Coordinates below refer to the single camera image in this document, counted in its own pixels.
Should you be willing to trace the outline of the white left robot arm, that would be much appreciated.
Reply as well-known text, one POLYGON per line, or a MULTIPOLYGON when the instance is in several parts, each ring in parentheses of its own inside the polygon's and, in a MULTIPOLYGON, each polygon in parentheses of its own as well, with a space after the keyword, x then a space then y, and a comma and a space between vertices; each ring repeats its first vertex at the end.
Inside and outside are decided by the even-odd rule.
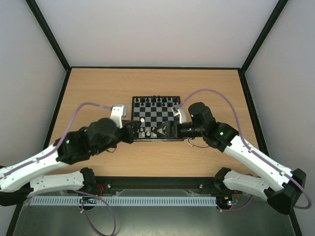
POLYGON ((123 121, 117 127, 109 118, 102 118, 68 132, 42 152, 9 167, 0 168, 0 204, 13 206, 32 196, 62 191, 83 191, 99 194, 92 169, 82 168, 62 175, 48 175, 53 170, 89 160, 120 142, 131 144, 140 121, 123 121))

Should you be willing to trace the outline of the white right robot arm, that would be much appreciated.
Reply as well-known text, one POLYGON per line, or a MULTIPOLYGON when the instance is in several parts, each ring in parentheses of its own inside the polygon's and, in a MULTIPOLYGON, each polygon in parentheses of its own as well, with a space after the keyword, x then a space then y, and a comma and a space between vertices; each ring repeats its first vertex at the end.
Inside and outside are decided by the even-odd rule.
POLYGON ((214 176, 214 186, 219 192, 236 190, 257 196, 274 210, 291 214, 302 194, 306 173, 291 170, 256 149, 242 136, 240 130, 215 120, 209 107, 198 102, 189 106, 191 121, 186 121, 184 111, 175 106, 173 113, 179 121, 166 121, 154 129, 159 138, 193 139, 201 137, 214 149, 245 164, 258 176, 243 175, 230 168, 221 168, 214 176))

